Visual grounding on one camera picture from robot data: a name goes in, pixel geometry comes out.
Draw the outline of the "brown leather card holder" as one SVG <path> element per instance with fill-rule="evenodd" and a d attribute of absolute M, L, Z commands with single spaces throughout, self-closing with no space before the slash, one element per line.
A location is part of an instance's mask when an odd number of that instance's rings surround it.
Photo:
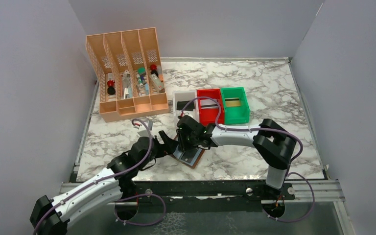
<path fill-rule="evenodd" d="M 202 155 L 204 154 L 205 149 L 196 148 L 187 150 L 186 152 L 179 151 L 178 147 L 175 152 L 170 156 L 176 159 L 177 161 L 185 164 L 186 166 L 195 169 L 198 165 Z"/>

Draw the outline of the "red plastic bin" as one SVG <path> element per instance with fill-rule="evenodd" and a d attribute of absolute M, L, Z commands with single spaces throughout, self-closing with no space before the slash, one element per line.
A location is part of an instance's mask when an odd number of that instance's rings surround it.
<path fill-rule="evenodd" d="M 220 104 L 221 114 L 218 118 L 218 123 L 224 124 L 225 111 L 224 111 L 224 105 L 222 101 L 221 90 L 220 89 L 200 89 L 200 90 L 197 90 L 197 97 L 200 97 L 200 96 L 212 98 Z M 198 105 L 199 105 L 199 109 L 198 109 L 199 122 L 204 126 L 207 126 L 210 123 L 215 123 L 215 119 L 218 115 L 219 109 L 201 109 L 199 103 Z"/>

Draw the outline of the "white plastic bin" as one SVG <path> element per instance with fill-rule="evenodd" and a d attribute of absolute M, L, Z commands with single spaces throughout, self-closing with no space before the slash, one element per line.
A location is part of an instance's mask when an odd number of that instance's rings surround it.
<path fill-rule="evenodd" d="M 173 113 L 174 113 L 174 122 L 178 122 L 178 116 L 181 114 L 181 111 L 177 111 L 176 102 L 178 101 L 191 101 L 197 97 L 197 90 L 186 90 L 186 91 L 174 91 L 173 92 Z M 198 112 L 198 101 L 195 100 L 192 103 L 195 105 L 194 111 L 196 113 L 196 121 L 199 121 L 199 112 Z"/>

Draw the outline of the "green plastic bin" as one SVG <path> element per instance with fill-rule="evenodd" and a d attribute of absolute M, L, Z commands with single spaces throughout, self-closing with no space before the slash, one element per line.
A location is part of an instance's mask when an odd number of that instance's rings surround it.
<path fill-rule="evenodd" d="M 243 87 L 221 88 L 226 125 L 246 124 L 249 122 L 250 107 Z"/>

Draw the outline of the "orange desk organizer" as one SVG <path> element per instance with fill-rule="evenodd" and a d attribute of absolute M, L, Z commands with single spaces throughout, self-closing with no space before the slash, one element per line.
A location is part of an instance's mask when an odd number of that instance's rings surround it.
<path fill-rule="evenodd" d="M 158 93 L 149 75 L 164 82 L 155 27 L 88 35 L 86 50 L 99 83 L 99 114 L 105 122 L 164 114 L 167 94 Z M 115 95 L 107 81 L 115 81 Z"/>

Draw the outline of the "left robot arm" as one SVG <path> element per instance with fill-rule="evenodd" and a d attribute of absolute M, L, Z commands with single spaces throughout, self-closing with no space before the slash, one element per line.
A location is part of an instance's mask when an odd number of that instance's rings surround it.
<path fill-rule="evenodd" d="M 133 178 L 156 161 L 178 149 L 178 141 L 159 132 L 156 137 L 140 137 L 128 151 L 113 158 L 105 168 L 81 185 L 53 198 L 40 197 L 33 208 L 30 222 L 35 235 L 65 235 L 68 227 L 86 213 L 113 201 L 136 201 Z"/>

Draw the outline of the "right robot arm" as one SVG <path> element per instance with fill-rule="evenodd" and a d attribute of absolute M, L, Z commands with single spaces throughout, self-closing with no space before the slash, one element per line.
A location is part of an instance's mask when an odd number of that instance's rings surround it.
<path fill-rule="evenodd" d="M 268 164 L 263 194 L 275 199 L 282 194 L 295 147 L 301 141 L 271 119 L 259 125 L 227 126 L 210 123 L 204 126 L 190 116 L 181 117 L 177 123 L 179 148 L 187 151 L 195 147 L 210 149 L 225 145 L 255 148 Z"/>

